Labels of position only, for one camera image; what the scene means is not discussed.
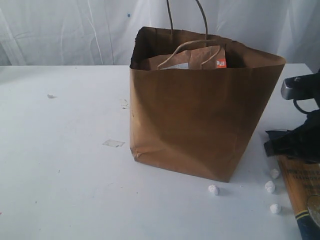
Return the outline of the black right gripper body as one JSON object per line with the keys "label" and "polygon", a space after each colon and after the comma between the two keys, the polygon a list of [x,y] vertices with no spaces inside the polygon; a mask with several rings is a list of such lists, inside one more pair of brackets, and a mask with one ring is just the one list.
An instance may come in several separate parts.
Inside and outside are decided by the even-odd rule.
{"label": "black right gripper body", "polygon": [[307,114],[303,124],[304,130],[318,130],[320,128],[320,109],[314,110]]}

